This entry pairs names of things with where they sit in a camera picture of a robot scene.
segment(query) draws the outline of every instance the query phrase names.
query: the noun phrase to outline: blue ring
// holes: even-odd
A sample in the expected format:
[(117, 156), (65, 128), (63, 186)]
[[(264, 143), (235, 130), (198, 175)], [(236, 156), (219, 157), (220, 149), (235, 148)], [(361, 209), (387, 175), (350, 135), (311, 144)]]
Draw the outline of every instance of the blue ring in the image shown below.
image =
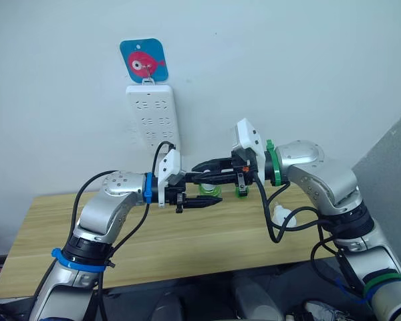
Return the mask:
[(66, 266), (67, 268), (73, 270), (79, 270), (85, 272), (104, 272), (106, 270), (106, 267), (104, 265), (86, 265), (86, 264), (71, 262), (67, 260), (64, 256), (62, 256), (61, 249), (58, 247), (53, 249), (51, 254), (52, 257), (56, 257), (56, 259), (61, 265)]

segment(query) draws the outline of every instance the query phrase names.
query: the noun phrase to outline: electrical outlet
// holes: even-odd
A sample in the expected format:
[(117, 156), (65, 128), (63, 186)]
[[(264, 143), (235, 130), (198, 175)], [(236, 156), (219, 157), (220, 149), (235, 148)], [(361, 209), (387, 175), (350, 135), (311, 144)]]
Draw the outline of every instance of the electrical outlet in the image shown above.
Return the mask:
[(174, 94), (168, 85), (128, 86), (126, 95), (146, 148), (154, 153), (163, 140), (180, 149)]

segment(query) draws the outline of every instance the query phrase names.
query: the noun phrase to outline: white connector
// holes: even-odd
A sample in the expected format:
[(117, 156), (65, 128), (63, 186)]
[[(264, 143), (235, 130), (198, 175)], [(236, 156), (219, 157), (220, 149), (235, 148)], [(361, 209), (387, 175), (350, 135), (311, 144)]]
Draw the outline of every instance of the white connector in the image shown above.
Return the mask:
[[(282, 207), (279, 204), (276, 204), (275, 209), (273, 210), (273, 217), (272, 217), (272, 222), (274, 224), (278, 224), (279, 226), (283, 225), (284, 220), (287, 218), (287, 216), (291, 213), (289, 209), (286, 209)], [(297, 221), (295, 217), (292, 217), (289, 222), (287, 227), (295, 227), (297, 225)]]

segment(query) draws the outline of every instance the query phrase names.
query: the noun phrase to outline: black cable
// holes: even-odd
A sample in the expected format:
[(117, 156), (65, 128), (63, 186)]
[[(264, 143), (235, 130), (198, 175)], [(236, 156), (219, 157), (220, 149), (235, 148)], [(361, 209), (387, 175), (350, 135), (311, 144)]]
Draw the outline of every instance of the black cable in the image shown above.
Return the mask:
[(169, 146), (169, 149), (174, 148), (174, 144), (171, 143), (171, 142), (169, 142), (169, 141), (167, 141), (167, 140), (164, 140), (163, 142), (161, 142), (161, 143), (159, 144), (158, 148), (156, 149), (156, 152), (154, 153), (154, 158), (153, 158), (153, 166), (152, 166), (152, 173), (153, 173), (153, 176), (154, 176), (154, 171), (156, 170), (156, 161), (158, 160), (158, 155), (159, 155), (160, 149), (161, 149), (162, 146), (165, 145), (165, 144), (167, 144), (167, 145)]
[(144, 214), (143, 214), (143, 216), (142, 216), (140, 222), (139, 222), (139, 223), (137, 224), (137, 226), (135, 226), (135, 227), (133, 228), (133, 230), (131, 230), (131, 232), (129, 232), (115, 247), (113, 247), (113, 249), (111, 250), (111, 252), (110, 252), (110, 254), (108, 255), (107, 259), (110, 259), (110, 258), (115, 254), (115, 252), (116, 252), (122, 245), (124, 245), (125, 242), (126, 242), (130, 237), (132, 237), (132, 236), (139, 230), (139, 228), (141, 227), (141, 225), (144, 223), (144, 221), (145, 221), (146, 218), (147, 218), (147, 214), (148, 214), (149, 208), (150, 208), (150, 204), (146, 204), (146, 209), (144, 210)]
[(272, 194), (272, 195), (267, 199), (267, 204), (270, 205), (270, 203), (274, 200), (274, 198), (276, 198), (276, 196), (278, 196), (279, 194), (281, 194), (282, 192), (284, 192), (284, 190), (286, 190), (290, 185), (291, 185), (290, 182), (286, 182), (285, 185), (283, 185), (280, 189), (278, 189), (276, 192), (274, 192), (274, 194)]
[[(162, 148), (163, 145), (167, 144), (169, 146), (169, 149), (174, 148), (174, 144), (164, 140), (163, 142), (161, 142), (158, 145), (158, 148), (156, 149), (156, 152), (154, 153), (154, 158), (153, 158), (153, 165), (152, 165), (152, 174), (154, 176), (154, 171), (156, 169), (156, 163), (158, 160), (158, 155), (160, 152), (160, 149)], [(144, 210), (144, 214), (140, 220), (140, 222), (138, 222), (137, 226), (135, 226), (131, 232), (129, 232), (111, 251), (110, 253), (107, 255), (106, 261), (108, 261), (115, 253), (118, 249), (120, 249), (120, 247), (122, 245), (125, 244), (125, 242), (132, 237), (141, 227), (141, 225), (144, 223), (144, 221), (147, 218), (147, 214), (148, 214), (148, 210), (150, 209), (150, 204), (146, 204), (146, 209)], [(102, 272), (100, 274), (100, 277), (98, 278), (98, 306), (100, 307), (100, 314), (101, 314), (101, 318), (102, 321), (107, 321), (107, 313), (106, 313), (106, 307), (104, 305), (104, 299), (102, 297), (102, 290), (103, 290), (103, 283), (104, 283), (104, 273)]]
[[(333, 285), (333, 286), (338, 286), (332, 279), (327, 278), (325, 275), (323, 275), (320, 270), (317, 268), (316, 264), (315, 264), (315, 254), (316, 251), (321, 247), (324, 246), (326, 243), (333, 241), (336, 238), (335, 235), (332, 235), (326, 239), (323, 239), (321, 241), (319, 241), (318, 243), (315, 244), (315, 246), (312, 248), (312, 251), (310, 253), (310, 264), (312, 265), (312, 269), (314, 270), (314, 272), (324, 281), (326, 281), (327, 283)], [(359, 298), (361, 298), (361, 295), (359, 295), (359, 293), (357, 293), (356, 291), (354, 291), (353, 289), (342, 285), (343, 288), (349, 292), (350, 294), (353, 294), (354, 296), (357, 296)]]
[(104, 299), (102, 297), (103, 282), (104, 282), (104, 272), (101, 272), (100, 275), (98, 276), (98, 292), (97, 292), (98, 306), (100, 307), (100, 314), (101, 314), (102, 321), (108, 321), (106, 307), (104, 305)]
[(114, 172), (116, 172), (116, 171), (105, 171), (105, 172), (99, 173), (99, 174), (91, 177), (80, 188), (80, 190), (78, 191), (78, 193), (76, 195), (76, 198), (74, 199), (73, 211), (72, 211), (72, 220), (71, 220), (71, 224), (70, 224), (70, 232), (68, 233), (67, 242), (69, 242), (70, 239), (72, 238), (73, 230), (74, 230), (74, 227), (76, 226), (76, 216), (78, 214), (78, 206), (79, 206), (80, 197), (82, 196), (82, 194), (85, 191), (86, 187), (88, 187), (89, 184), (92, 183), (93, 181), (95, 181), (97, 178), (99, 178), (101, 176), (104, 176), (104, 175), (108, 175), (108, 174), (114, 173)]
[[(322, 226), (321, 226), (321, 225), (317, 225), (317, 227), (318, 227), (319, 240), (320, 240), (320, 241), (323, 241), (324, 238), (323, 238)], [(329, 251), (330, 253), (332, 253), (332, 254), (334, 254), (334, 255), (337, 255), (337, 252), (334, 251), (332, 248), (330, 248), (328, 245), (323, 244), (322, 247), (323, 247), (324, 249), (326, 249), (327, 251)]]
[[(289, 223), (289, 220), (294, 215), (296, 215), (298, 212), (301, 212), (301, 211), (313, 211), (315, 214), (317, 214), (317, 215), (319, 214), (317, 209), (315, 209), (314, 207), (308, 207), (308, 206), (300, 207), (300, 208), (295, 209), (294, 211), (292, 211), (285, 218), (282, 226), (280, 226), (278, 224), (275, 224), (274, 222), (272, 222), (272, 218), (271, 218), (271, 214), (270, 214), (270, 208), (269, 208), (269, 204), (268, 204), (265, 188), (264, 188), (263, 184), (261, 183), (259, 175), (257, 174), (257, 172), (253, 173), (253, 177), (254, 177), (255, 183), (257, 184), (257, 186), (259, 188), (259, 192), (260, 192), (260, 196), (261, 196), (261, 202), (263, 204), (263, 211), (264, 211), (265, 219), (266, 219), (267, 231), (269, 232), (269, 237), (271, 238), (273, 243), (279, 243), (281, 241), (283, 233), (285, 231), (301, 231), (303, 229), (307, 229), (307, 228), (312, 227), (312, 226), (317, 225), (317, 224), (324, 224), (324, 225), (329, 224), (329, 221), (327, 221), (327, 220), (317, 219), (315, 221), (312, 221), (312, 222), (309, 222), (309, 223), (306, 223), (304, 225), (300, 225), (300, 226), (297, 226), (297, 227), (287, 227), (287, 225)], [(278, 234), (277, 237), (275, 236), (273, 228), (276, 228), (276, 229), (279, 230), (279, 234)]]

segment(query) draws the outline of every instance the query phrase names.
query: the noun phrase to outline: shoe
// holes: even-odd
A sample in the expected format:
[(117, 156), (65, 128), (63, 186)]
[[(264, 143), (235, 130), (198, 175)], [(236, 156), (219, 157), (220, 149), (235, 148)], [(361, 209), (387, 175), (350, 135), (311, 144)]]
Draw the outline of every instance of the shoe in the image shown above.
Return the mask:
[(307, 301), (304, 308), (312, 314), (315, 321), (354, 321), (348, 313), (339, 311), (321, 301)]

